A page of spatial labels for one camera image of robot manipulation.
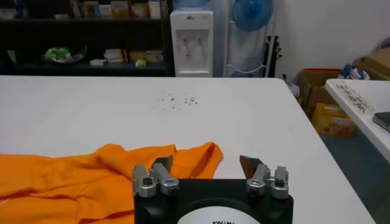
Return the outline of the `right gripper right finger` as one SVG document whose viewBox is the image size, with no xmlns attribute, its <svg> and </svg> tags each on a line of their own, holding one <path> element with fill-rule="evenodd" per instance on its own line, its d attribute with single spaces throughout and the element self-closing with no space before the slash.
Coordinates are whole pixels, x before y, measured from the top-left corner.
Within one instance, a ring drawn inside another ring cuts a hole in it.
<svg viewBox="0 0 390 224">
<path fill-rule="evenodd" d="M 286 167 L 278 166 L 274 175 L 271 175 L 270 168 L 258 158 L 240 155 L 239 161 L 246 176 L 249 196 L 260 197 L 269 191 L 271 197 L 276 199 L 289 197 L 289 172 Z"/>
</svg>

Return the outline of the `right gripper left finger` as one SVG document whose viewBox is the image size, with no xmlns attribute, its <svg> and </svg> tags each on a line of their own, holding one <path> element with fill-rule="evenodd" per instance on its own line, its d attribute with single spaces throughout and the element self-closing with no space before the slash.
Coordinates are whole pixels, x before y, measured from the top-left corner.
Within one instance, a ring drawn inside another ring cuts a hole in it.
<svg viewBox="0 0 390 224">
<path fill-rule="evenodd" d="M 132 170 L 133 195 L 154 197 L 157 194 L 175 196 L 179 193 L 179 180 L 170 174 L 173 156 L 157 158 L 147 170 L 137 165 Z"/>
</svg>

